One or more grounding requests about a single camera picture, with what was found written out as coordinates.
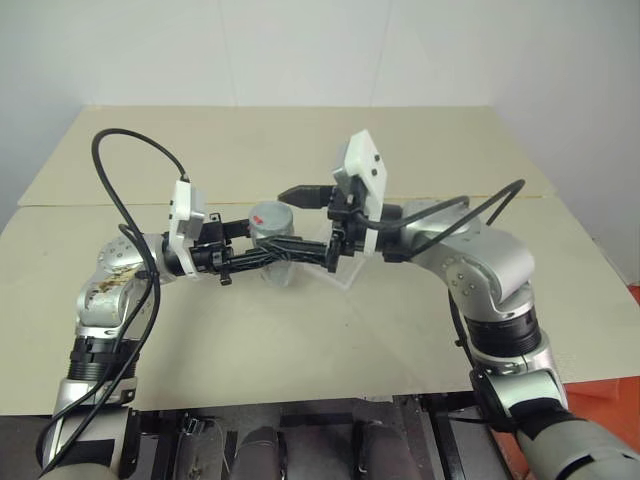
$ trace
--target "beige table surface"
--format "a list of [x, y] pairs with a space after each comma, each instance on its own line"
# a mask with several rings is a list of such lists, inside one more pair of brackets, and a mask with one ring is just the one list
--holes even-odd
[[[211, 207], [223, 219], [248, 205]], [[166, 206], [135, 206], [145, 231]], [[0, 237], [0, 414], [51, 411], [68, 367], [74, 304], [100, 247], [117, 234], [113, 207], [25, 207]], [[296, 211], [305, 236], [323, 212]], [[518, 199], [497, 222], [536, 257], [539, 318], [560, 374], [583, 381], [640, 374], [640, 311], [556, 198]], [[438, 392], [469, 388], [446, 290], [412, 265], [368, 260], [343, 292], [299, 271], [275, 289], [257, 272], [163, 287], [139, 362], [141, 409]]]
[[[299, 184], [333, 183], [349, 137], [369, 129], [394, 198], [487, 196], [526, 178], [525, 196], [553, 193], [489, 107], [94, 107], [82, 112], [20, 205], [109, 205], [90, 158], [107, 127], [140, 131], [182, 161], [210, 203], [271, 200]], [[131, 204], [165, 205], [175, 169], [131, 138], [102, 148], [105, 168]]]

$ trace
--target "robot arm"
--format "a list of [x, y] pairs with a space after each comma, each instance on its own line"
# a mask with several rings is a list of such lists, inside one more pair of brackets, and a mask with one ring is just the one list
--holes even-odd
[[[197, 280], [211, 273], [229, 285], [231, 274], [278, 260], [315, 263], [335, 272], [339, 257], [356, 251], [415, 263], [446, 284], [459, 346], [472, 364], [471, 384], [482, 412], [494, 429], [516, 436], [539, 480], [640, 478], [637, 453], [566, 410], [549, 339], [538, 325], [529, 282], [534, 262], [524, 244], [477, 217], [463, 221], [470, 210], [462, 197], [440, 203], [412, 201], [402, 207], [383, 204], [386, 169], [366, 131], [354, 135], [334, 176], [336, 186], [294, 187], [279, 197], [301, 208], [327, 207], [333, 222], [328, 244], [271, 236], [254, 239], [254, 249], [235, 255], [231, 240], [250, 236], [249, 221], [223, 223], [219, 214], [212, 214], [205, 223], [204, 200], [183, 174], [171, 202], [169, 232], [144, 236], [159, 280]], [[137, 358], [117, 385], [112, 383], [150, 320], [150, 283], [128, 235], [100, 252], [98, 268], [78, 298], [76, 340], [54, 414], [78, 406], [60, 418], [54, 415], [44, 431], [38, 455], [45, 467], [87, 410], [110, 386], [115, 388], [105, 402], [109, 408], [93, 419], [55, 465], [63, 468], [47, 479], [63, 471], [67, 476], [59, 478], [73, 478], [79, 471], [64, 465], [101, 464], [107, 467], [103, 473], [120, 478], [135, 469], [139, 422], [126, 404], [135, 397]]]

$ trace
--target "white wall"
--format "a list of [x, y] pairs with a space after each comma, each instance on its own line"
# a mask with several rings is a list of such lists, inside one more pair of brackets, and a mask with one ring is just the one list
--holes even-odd
[[0, 61], [2, 225], [83, 104], [492, 104], [640, 281], [638, 0], [3, 0]]

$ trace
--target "black cable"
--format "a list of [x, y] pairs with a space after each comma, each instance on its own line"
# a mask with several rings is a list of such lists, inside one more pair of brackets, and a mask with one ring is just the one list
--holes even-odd
[[[522, 190], [522, 187], [524, 186], [524, 183], [525, 183], [524, 180], [517, 180], [517, 181], [507, 185], [505, 188], [503, 188], [498, 193], [496, 193], [494, 196], [492, 196], [489, 200], [484, 202], [478, 208], [472, 210], [468, 215], [465, 215], [465, 217], [463, 217], [459, 222], [456, 222], [454, 225], [452, 225], [452, 227], [448, 228], [447, 230], [445, 230], [442, 233], [444, 234], [448, 230], [452, 230], [452, 232], [455, 232], [458, 228], [460, 228], [460, 226], [462, 226], [464, 223], [466, 223], [466, 221], [465, 221], [461, 225], [457, 225], [458, 223], [461, 223], [463, 220], [465, 220], [465, 218], [470, 217], [470, 216], [473, 216], [473, 217], [477, 216], [478, 214], [482, 213], [484, 210], [489, 208], [491, 205], [493, 205], [495, 202], [500, 200], [500, 198], [502, 198], [503, 196], [507, 195], [507, 197], [504, 199], [504, 201], [498, 206], [498, 208], [496, 208], [496, 210], [491, 214], [491, 216], [487, 220], [487, 225], [491, 225], [498, 218], [498, 216], [502, 213], [502, 211], [509, 204], [509, 202], [511, 202], [511, 200], [513, 200], [513, 198], [518, 194], [518, 192], [520, 192], [520, 190]], [[456, 341], [456, 345], [459, 346], [459, 347], [462, 347], [462, 349], [464, 350], [465, 355], [467, 356], [467, 360], [469, 360], [469, 363], [471, 364], [471, 366], [474, 367], [476, 362], [473, 360], [473, 356], [471, 355], [471, 349], [469, 348], [469, 340], [467, 338], [467, 332], [466, 332], [466, 330], [464, 328], [464, 325], [462, 324], [462, 318], [460, 317], [460, 310], [458, 309], [458, 306], [456, 305], [456, 302], [454, 301], [453, 296], [451, 295], [451, 291], [448, 292], [448, 296], [449, 296], [449, 311], [451, 312], [451, 319], [453, 320], [453, 327], [455, 328], [456, 334], [458, 335], [458, 340]]]
[[[129, 233], [130, 230], [128, 230], [128, 227], [126, 225], [121, 224], [118, 226], [118, 228], [127, 237], [127, 239], [129, 239], [129, 241], [136, 247], [136, 249], [138, 249], [135, 242], [135, 238], [133, 238], [133, 236]], [[136, 315], [138, 314], [142, 306], [146, 303], [147, 299], [149, 298], [149, 294], [151, 293], [151, 288], [152, 288], [152, 283], [151, 283], [151, 280], [149, 279], [147, 280], [145, 290], [142, 293], [140, 300], [138, 301], [138, 303], [136, 303], [136, 305], [131, 310], [131, 312], [125, 319], [124, 323], [122, 324], [122, 328], [118, 332], [118, 335], [116, 336], [115, 342], [111, 349], [112, 353], [116, 353], [120, 348], [124, 335], [126, 334], [131, 324], [133, 323], [133, 320], [135, 319]], [[105, 371], [102, 378], [100, 378], [100, 380], [91, 389], [89, 389], [87, 393], [85, 393], [83, 396], [81, 396], [80, 398], [70, 403], [69, 405], [65, 406], [62, 410], [56, 412], [54, 415], [51, 416], [51, 418], [46, 423], [44, 428], [40, 431], [40, 434], [38, 435], [38, 439], [36, 440], [36, 460], [38, 461], [38, 464], [40, 466], [42, 466], [42, 457], [44, 455], [44, 440], [47, 436], [47, 433], [49, 432], [49, 429], [53, 427], [53, 425], [55, 425], [58, 422], [58, 420], [65, 417], [66, 415], [71, 413], [73, 410], [78, 408], [80, 405], [82, 405], [89, 398], [97, 394], [98, 391], [107, 382], [107, 380], [109, 380], [109, 376], [113, 373], [113, 368], [114, 368], [113, 365], [109, 365], [109, 367], [107, 368], [107, 371]]]
[[[110, 135], [126, 135], [130, 137], [134, 137], [134, 138], [137, 138], [138, 140], [141, 140], [155, 147], [160, 152], [164, 153], [165, 156], [167, 156], [169, 160], [171, 160], [172, 163], [178, 168], [178, 171], [180, 172], [181, 180], [189, 181], [189, 177], [187, 176], [187, 173], [184, 167], [178, 161], [178, 159], [166, 148], [164, 148], [162, 145], [160, 145], [159, 143], [155, 142], [154, 140], [150, 139], [145, 135], [142, 135], [137, 132], [133, 132], [131, 130], [122, 129], [122, 128], [109, 128], [109, 129], [105, 129], [98, 132], [93, 138], [93, 141], [91, 142], [91, 156], [93, 158], [93, 163], [96, 169], [96, 173], [98, 174], [98, 178], [100, 179], [103, 187], [105, 188], [107, 194], [113, 201], [114, 205], [116, 206], [116, 208], [118, 209], [122, 217], [125, 219], [126, 225], [120, 226], [120, 231], [133, 243], [135, 248], [138, 250], [138, 253], [142, 257], [142, 260], [148, 275], [147, 288], [145, 289], [145, 292], [143, 293], [142, 297], [136, 304], [136, 307], [131, 312], [131, 315], [129, 315], [125, 320], [123, 329], [119, 333], [118, 340], [119, 341], [122, 340], [122, 336], [126, 331], [124, 329], [125, 325], [126, 325], [126, 328], [129, 327], [129, 325], [135, 318], [135, 315], [137, 315], [138, 311], [142, 308], [142, 306], [148, 299], [151, 289], [153, 289], [153, 294], [154, 294], [153, 307], [149, 317], [149, 321], [147, 322], [145, 330], [142, 333], [138, 341], [138, 344], [136, 345], [134, 350], [131, 352], [130, 356], [127, 358], [127, 360], [125, 361], [124, 365], [122, 366], [118, 374], [111, 381], [111, 384], [109, 385], [109, 387], [107, 387], [102, 397], [100, 397], [100, 400], [98, 400], [98, 402], [95, 404], [91, 412], [84, 418], [84, 420], [80, 423], [80, 425], [74, 430], [74, 432], [67, 439], [67, 441], [62, 446], [62, 448], [58, 451], [58, 453], [56, 453], [54, 458], [44, 467], [44, 469], [42, 470], [41, 476], [53, 470], [62, 461], [64, 456], [68, 453], [68, 451], [73, 446], [73, 443], [80, 437], [80, 435], [82, 435], [82, 433], [87, 428], [87, 426], [91, 423], [93, 418], [95, 418], [95, 416], [98, 414], [99, 410], [106, 404], [108, 398], [111, 396], [113, 391], [117, 388], [118, 384], [126, 374], [131, 364], [135, 361], [136, 356], [140, 353], [140, 351], [142, 350], [142, 347], [144, 346], [147, 339], [149, 338], [149, 335], [151, 334], [151, 330], [153, 329], [153, 326], [155, 324], [158, 311], [160, 308], [160, 275], [159, 275], [155, 260], [153, 259], [153, 255], [151, 254], [151, 251], [149, 250], [149, 247], [144, 240], [144, 235], [142, 234], [137, 224], [129, 214], [129, 211], [127, 210], [127, 208], [124, 206], [124, 204], [120, 200], [120, 197], [118, 196], [115, 189], [111, 185], [111, 182], [109, 182], [109, 179], [104, 170], [104, 167], [102, 166], [102, 160], [100, 159], [100, 152], [99, 152], [100, 142], [105, 137]], [[53, 421], [53, 417], [52, 417], [51, 424], [57, 422], [60, 418], [64, 417], [64, 415], [68, 414], [69, 411], [76, 408], [86, 399], [91, 397], [91, 395], [95, 394], [100, 388], [102, 388], [102, 386], [104, 386], [104, 384], [106, 383], [108, 375], [109, 373], [106, 373], [104, 377], [101, 379], [101, 381], [98, 382], [98, 384], [96, 384], [89, 392], [87, 392], [87, 394], [83, 395], [83, 397], [73, 402], [73, 404], [70, 404], [69, 406], [65, 407], [65, 409], [61, 410], [56, 415], [54, 415], [54, 417], [57, 417], [57, 419]], [[42, 434], [43, 439], [46, 436], [47, 431], [48, 431], [48, 428], [46, 428], [44, 433]]]
[[451, 318], [453, 319], [453, 327], [456, 329], [456, 333], [458, 334], [458, 341], [456, 342], [456, 345], [458, 347], [462, 347], [464, 354], [467, 356], [467, 360], [469, 360], [469, 363], [473, 367], [476, 362], [473, 360], [473, 356], [471, 355], [469, 341], [467, 339], [467, 331], [464, 329], [464, 325], [462, 325], [460, 310], [458, 310], [458, 306], [453, 299], [453, 295], [451, 295], [451, 291], [449, 291], [449, 310], [451, 311]]
[[323, 265], [322, 260], [313, 257], [311, 254], [289, 250], [284, 245], [272, 242], [269, 237], [260, 239], [260, 248], [265, 252], [275, 254], [279, 260]]
[[360, 223], [361, 225], [364, 225], [365, 227], [371, 230], [377, 230], [379, 232], [390, 232], [390, 231], [400, 230], [401, 228], [404, 228], [407, 225], [412, 224], [413, 222], [422, 220], [423, 218], [428, 217], [429, 215], [433, 215], [434, 213], [439, 212], [440, 210], [444, 210], [445, 208], [449, 208], [459, 203], [463, 203], [466, 206], [469, 206], [469, 197], [467, 197], [466, 195], [461, 195], [459, 197], [450, 198], [449, 200], [438, 202], [435, 205], [425, 208], [424, 210], [420, 210], [419, 212], [413, 213], [408, 217], [400, 218], [398, 220], [375, 222], [365, 217], [362, 212], [356, 212], [354, 217], [356, 222]]
[[515, 182], [510, 183], [509, 185], [504, 187], [502, 190], [500, 190], [498, 193], [496, 193], [495, 195], [492, 195], [488, 200], [486, 200], [485, 202], [483, 202], [482, 204], [480, 204], [479, 206], [471, 210], [469, 213], [467, 213], [464, 217], [462, 217], [460, 220], [455, 222], [449, 228], [447, 228], [446, 230], [443, 230], [441, 233], [439, 233], [435, 237], [427, 240], [424, 244], [413, 249], [409, 256], [415, 257], [416, 255], [419, 255], [424, 251], [428, 250], [429, 248], [433, 247], [434, 245], [436, 245], [437, 243], [441, 242], [442, 240], [447, 238], [449, 235], [454, 233], [460, 227], [462, 227], [466, 223], [469, 223], [475, 217], [477, 217], [482, 212], [490, 208], [498, 200], [501, 200], [504, 196], [507, 196], [507, 198], [504, 199], [502, 204], [496, 209], [496, 212], [491, 216], [491, 218], [489, 218], [491, 223], [493, 223], [493, 221], [497, 218], [496, 213], [500, 214], [505, 209], [505, 207], [509, 204], [509, 202], [511, 202], [511, 200], [513, 200], [513, 198], [518, 194], [518, 192], [522, 190], [522, 187], [524, 187], [524, 183], [525, 183], [524, 180], [516, 180]]

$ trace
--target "cardboard sheet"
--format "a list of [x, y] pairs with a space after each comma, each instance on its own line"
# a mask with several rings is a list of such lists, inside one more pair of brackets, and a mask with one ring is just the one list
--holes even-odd
[[[489, 107], [91, 107], [83, 111], [20, 205], [109, 205], [90, 156], [104, 128], [144, 133], [182, 161], [209, 203], [271, 200], [299, 184], [333, 183], [341, 147], [370, 130], [394, 198], [490, 195], [525, 178], [524, 196], [553, 187]], [[171, 198], [175, 168], [138, 140], [104, 141], [105, 169], [131, 204]]]

